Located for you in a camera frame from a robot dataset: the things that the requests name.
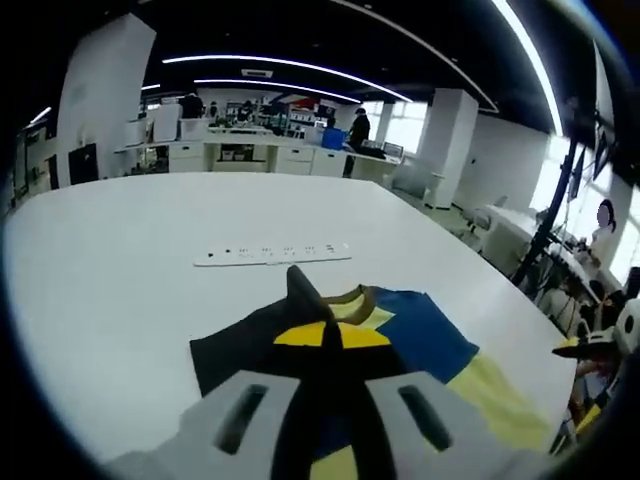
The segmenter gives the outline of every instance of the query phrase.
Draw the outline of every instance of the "cable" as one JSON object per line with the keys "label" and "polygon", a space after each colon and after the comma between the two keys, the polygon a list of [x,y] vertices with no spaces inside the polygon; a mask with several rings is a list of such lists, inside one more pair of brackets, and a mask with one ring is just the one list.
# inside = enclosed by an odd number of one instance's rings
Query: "cable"
{"label": "cable", "polygon": [[564,307],[562,307],[562,310],[560,310],[560,313],[558,313],[558,315],[556,315],[556,325],[558,325],[558,327],[560,326],[560,316],[564,313],[564,310],[567,308],[567,306],[569,305],[570,301],[571,301],[571,297],[569,297],[567,299],[567,303],[564,304]]}
{"label": "cable", "polygon": [[[567,210],[565,212],[565,216],[564,216],[564,221],[562,222],[562,224],[560,224],[560,229],[564,229],[564,234],[562,236],[562,239],[560,240],[560,247],[563,248],[564,245],[564,240],[565,237],[567,235],[567,224],[569,223],[569,211],[571,209],[571,202],[567,201]],[[549,279],[552,277],[553,275],[553,266],[551,268],[549,268],[549,271],[547,272],[546,278],[542,278],[540,279],[540,282],[538,284],[538,288],[535,291],[535,296],[537,296],[546,286],[547,282],[549,281]]]}
{"label": "cable", "polygon": [[567,327],[567,331],[564,332],[564,336],[569,338],[569,332],[571,331],[571,327],[573,326],[573,319],[574,319],[574,315],[576,314],[576,304],[578,303],[578,301],[573,298],[573,308],[571,309],[571,320],[569,320],[569,326]]}

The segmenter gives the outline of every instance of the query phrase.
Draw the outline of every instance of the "blue bin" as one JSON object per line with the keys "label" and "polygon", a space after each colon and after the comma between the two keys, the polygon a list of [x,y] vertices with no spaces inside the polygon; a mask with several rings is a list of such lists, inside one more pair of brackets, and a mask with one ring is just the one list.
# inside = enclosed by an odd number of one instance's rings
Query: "blue bin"
{"label": "blue bin", "polygon": [[345,138],[347,138],[347,132],[337,128],[327,128],[322,135],[322,147],[331,150],[342,150]]}

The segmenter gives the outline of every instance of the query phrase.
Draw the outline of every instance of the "lab workbench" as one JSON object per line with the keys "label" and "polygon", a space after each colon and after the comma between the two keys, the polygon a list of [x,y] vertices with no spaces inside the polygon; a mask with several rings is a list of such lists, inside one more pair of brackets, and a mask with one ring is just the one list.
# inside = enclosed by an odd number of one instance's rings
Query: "lab workbench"
{"label": "lab workbench", "polygon": [[[355,159],[353,178],[381,183],[401,162],[344,150],[330,150],[299,139],[264,132],[220,133],[211,129],[201,140],[178,140],[127,146],[116,153],[154,147],[169,148],[169,172],[274,172],[342,177],[347,156]],[[252,145],[252,161],[223,160],[223,145]]]}

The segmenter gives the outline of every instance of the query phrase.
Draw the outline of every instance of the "window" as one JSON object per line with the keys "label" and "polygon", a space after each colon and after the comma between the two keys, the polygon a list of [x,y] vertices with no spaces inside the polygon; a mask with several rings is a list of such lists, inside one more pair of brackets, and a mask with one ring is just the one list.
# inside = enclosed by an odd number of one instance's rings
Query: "window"
{"label": "window", "polygon": [[[542,211],[551,204],[553,195],[560,179],[560,170],[564,157],[569,152],[570,141],[567,138],[553,136],[549,140],[547,148],[547,158],[542,163],[538,183],[531,199],[530,207]],[[576,150],[577,164],[583,150],[582,145],[578,145]],[[586,238],[591,241],[591,234],[598,228],[597,212],[602,200],[609,195],[611,185],[611,165],[604,167],[603,171],[594,182],[593,175],[593,152],[586,150],[584,159],[584,171],[578,191],[578,197],[572,202],[565,201],[558,210],[556,225],[567,222],[567,231],[577,239]]]}
{"label": "window", "polygon": [[611,263],[611,273],[624,285],[631,267],[640,266],[640,191],[633,190],[629,219],[627,220],[618,250]]}
{"label": "window", "polygon": [[378,126],[380,125],[380,115],[382,115],[382,106],[384,102],[364,102],[362,108],[367,111],[367,118],[371,124],[371,130],[369,130],[369,140],[375,140],[378,133]]}
{"label": "window", "polygon": [[385,140],[402,145],[409,153],[416,153],[426,116],[426,103],[397,102],[393,105]]}

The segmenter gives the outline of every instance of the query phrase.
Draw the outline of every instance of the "power strip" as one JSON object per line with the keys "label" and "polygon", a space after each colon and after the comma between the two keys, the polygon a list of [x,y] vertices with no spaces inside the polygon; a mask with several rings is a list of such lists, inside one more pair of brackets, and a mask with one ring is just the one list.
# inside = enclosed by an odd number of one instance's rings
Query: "power strip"
{"label": "power strip", "polygon": [[215,247],[199,256],[196,267],[232,267],[239,265],[278,265],[290,263],[328,262],[351,258],[349,246],[325,243],[286,247]]}

